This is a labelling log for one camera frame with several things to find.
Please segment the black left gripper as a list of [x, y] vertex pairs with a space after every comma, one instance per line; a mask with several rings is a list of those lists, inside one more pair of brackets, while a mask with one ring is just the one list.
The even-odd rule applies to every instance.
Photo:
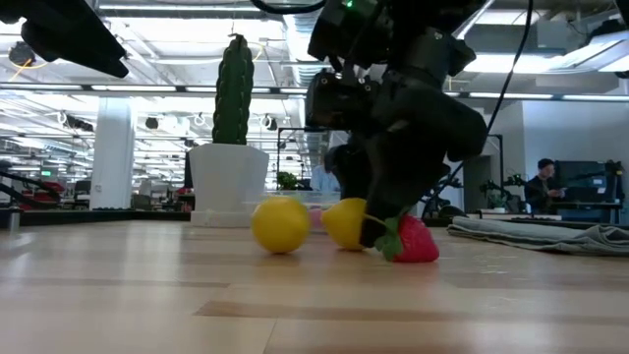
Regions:
[[23, 20], [20, 35], [46, 61], [59, 58], [115, 78], [126, 51], [83, 0], [1, 0], [1, 22]]

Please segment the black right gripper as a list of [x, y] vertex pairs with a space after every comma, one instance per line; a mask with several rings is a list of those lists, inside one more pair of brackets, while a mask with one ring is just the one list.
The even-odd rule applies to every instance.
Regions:
[[416, 205], [449, 171], [445, 154], [463, 161], [483, 151], [483, 116], [442, 90], [448, 76], [475, 58], [465, 41], [439, 29], [393, 33], [372, 116], [387, 127], [405, 121], [429, 138], [363, 138], [361, 147], [346, 144], [325, 154], [324, 167], [337, 179], [340, 199], [367, 202], [362, 246], [372, 248], [385, 232], [381, 222]]

